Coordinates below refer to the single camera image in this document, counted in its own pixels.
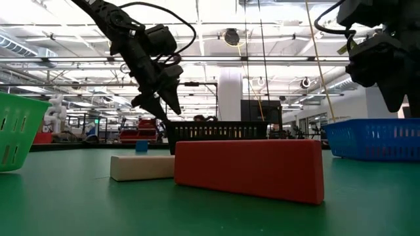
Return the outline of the red bin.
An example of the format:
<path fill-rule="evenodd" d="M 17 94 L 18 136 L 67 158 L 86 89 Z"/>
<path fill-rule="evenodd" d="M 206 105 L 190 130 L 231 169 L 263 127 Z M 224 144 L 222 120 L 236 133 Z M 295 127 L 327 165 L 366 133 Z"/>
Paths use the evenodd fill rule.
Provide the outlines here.
<path fill-rule="evenodd" d="M 51 132 L 38 132 L 33 140 L 33 144 L 51 144 L 52 142 L 53 137 Z"/>

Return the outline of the blue plastic basket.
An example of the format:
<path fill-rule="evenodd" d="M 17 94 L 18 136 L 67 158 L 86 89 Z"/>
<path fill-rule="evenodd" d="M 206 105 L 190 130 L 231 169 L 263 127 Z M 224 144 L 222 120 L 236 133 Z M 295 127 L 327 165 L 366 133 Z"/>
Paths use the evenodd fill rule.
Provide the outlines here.
<path fill-rule="evenodd" d="M 324 126 L 332 154 L 361 161 L 420 161 L 420 119 L 350 119 Z"/>

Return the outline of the green plastic basket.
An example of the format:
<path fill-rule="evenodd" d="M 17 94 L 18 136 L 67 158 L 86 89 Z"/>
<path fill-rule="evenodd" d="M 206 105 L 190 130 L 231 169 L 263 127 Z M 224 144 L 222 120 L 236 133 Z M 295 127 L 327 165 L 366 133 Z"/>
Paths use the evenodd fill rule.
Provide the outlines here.
<path fill-rule="evenodd" d="M 26 160 L 49 103 L 0 92 L 0 172 Z"/>

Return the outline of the white robot figure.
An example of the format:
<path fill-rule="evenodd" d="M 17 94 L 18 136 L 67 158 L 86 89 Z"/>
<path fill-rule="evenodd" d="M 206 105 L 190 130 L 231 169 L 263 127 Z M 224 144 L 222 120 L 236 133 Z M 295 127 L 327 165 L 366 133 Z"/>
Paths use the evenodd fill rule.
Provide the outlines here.
<path fill-rule="evenodd" d="M 50 106 L 44 114 L 43 122 L 44 126 L 49 128 L 49 132 L 61 132 L 61 124 L 67 117 L 67 109 L 62 105 L 63 101 L 63 94 L 55 94 L 48 100 Z"/>

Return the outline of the green table mat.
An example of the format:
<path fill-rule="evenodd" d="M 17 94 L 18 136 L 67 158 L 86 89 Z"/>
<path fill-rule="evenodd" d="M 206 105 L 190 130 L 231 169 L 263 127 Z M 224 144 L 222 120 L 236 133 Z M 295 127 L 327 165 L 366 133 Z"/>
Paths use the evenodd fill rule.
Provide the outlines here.
<path fill-rule="evenodd" d="M 0 173 L 0 236 L 420 236 L 420 163 L 323 153 L 319 206 L 178 186 L 116 182 L 118 149 L 30 153 Z"/>

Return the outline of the short wooden block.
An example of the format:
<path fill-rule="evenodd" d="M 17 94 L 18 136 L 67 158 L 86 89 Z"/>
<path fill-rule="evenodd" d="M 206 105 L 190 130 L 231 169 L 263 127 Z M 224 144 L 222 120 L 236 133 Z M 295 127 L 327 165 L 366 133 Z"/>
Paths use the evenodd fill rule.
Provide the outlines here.
<path fill-rule="evenodd" d="M 174 155 L 112 156 L 110 177 L 118 182 L 173 178 Z"/>

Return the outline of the red tool cabinet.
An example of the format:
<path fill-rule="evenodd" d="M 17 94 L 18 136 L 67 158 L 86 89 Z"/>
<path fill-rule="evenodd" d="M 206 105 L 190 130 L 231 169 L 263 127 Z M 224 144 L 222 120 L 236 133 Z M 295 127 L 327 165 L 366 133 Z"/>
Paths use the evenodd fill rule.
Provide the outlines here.
<path fill-rule="evenodd" d="M 139 119 L 134 126 L 123 126 L 119 130 L 119 141 L 133 144 L 139 140 L 156 142 L 158 138 L 156 119 Z"/>

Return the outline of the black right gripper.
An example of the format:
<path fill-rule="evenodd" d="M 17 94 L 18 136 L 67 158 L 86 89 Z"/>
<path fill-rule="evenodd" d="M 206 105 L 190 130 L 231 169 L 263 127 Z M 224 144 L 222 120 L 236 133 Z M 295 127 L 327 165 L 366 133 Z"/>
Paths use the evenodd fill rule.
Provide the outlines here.
<path fill-rule="evenodd" d="M 419 45 L 407 46 L 382 33 L 350 50 L 346 72 L 363 87 L 378 84 L 387 109 L 396 113 L 406 95 L 404 87 L 413 79 L 418 64 Z M 420 88 L 410 88 L 408 102 L 411 116 L 420 117 Z"/>

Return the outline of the black plastic basket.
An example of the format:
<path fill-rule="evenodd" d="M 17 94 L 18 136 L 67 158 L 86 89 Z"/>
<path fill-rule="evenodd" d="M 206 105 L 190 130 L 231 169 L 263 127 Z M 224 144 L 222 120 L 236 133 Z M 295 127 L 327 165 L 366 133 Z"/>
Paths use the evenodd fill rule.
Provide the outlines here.
<path fill-rule="evenodd" d="M 169 150 L 178 141 L 266 139 L 266 121 L 170 121 L 165 123 Z"/>

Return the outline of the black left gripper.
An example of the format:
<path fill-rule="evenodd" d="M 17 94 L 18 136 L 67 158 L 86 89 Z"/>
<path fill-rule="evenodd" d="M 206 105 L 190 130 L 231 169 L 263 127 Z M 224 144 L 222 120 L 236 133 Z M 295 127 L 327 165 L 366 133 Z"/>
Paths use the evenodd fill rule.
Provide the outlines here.
<path fill-rule="evenodd" d="M 177 114 L 181 108 L 177 89 L 179 77 L 183 69 L 178 63 L 169 65 L 153 59 L 145 51 L 145 32 L 122 32 L 113 34 L 113 53 L 120 54 L 129 68 L 129 75 L 134 77 L 142 94 L 131 100 L 133 108 L 140 107 L 151 113 L 157 119 L 167 121 L 167 115 L 160 105 L 159 98 L 153 93 L 158 92 L 163 101 Z"/>

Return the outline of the black cabinet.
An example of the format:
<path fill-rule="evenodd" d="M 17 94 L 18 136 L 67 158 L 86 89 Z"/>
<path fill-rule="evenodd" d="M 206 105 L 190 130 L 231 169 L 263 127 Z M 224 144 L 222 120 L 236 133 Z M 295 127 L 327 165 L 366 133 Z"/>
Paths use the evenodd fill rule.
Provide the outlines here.
<path fill-rule="evenodd" d="M 280 101 L 241 100 L 241 121 L 267 121 L 273 124 L 282 123 L 282 106 Z"/>

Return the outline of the white column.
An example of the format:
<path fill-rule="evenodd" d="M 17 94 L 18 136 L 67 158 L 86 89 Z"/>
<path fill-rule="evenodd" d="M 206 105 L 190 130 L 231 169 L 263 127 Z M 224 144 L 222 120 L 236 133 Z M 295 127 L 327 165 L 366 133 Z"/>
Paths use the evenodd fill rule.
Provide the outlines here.
<path fill-rule="evenodd" d="M 242 72 L 240 68 L 222 68 L 218 81 L 219 119 L 241 120 Z"/>

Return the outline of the long pink block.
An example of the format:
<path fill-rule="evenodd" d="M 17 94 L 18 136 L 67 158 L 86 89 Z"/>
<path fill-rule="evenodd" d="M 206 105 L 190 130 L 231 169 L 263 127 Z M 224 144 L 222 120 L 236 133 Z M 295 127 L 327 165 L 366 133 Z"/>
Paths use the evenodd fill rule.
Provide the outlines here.
<path fill-rule="evenodd" d="M 319 205 L 322 149 L 317 140 L 177 142 L 175 183 Z"/>

